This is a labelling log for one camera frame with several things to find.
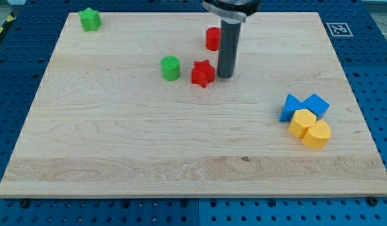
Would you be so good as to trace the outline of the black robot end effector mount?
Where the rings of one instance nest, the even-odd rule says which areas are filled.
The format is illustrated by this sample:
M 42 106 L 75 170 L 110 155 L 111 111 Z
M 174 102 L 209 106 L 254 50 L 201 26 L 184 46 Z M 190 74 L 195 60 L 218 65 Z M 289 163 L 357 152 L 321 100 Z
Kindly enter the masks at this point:
M 201 3 L 203 9 L 233 23 L 244 23 L 261 4 L 262 0 L 202 0 Z

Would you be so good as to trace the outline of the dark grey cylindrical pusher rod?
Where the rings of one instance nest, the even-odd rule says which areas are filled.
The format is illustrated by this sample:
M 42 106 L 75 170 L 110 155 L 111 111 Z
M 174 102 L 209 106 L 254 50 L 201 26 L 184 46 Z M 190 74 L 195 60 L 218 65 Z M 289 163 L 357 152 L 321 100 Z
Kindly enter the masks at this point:
M 234 74 L 240 27 L 240 22 L 221 20 L 217 66 L 217 75 L 221 78 L 231 78 Z

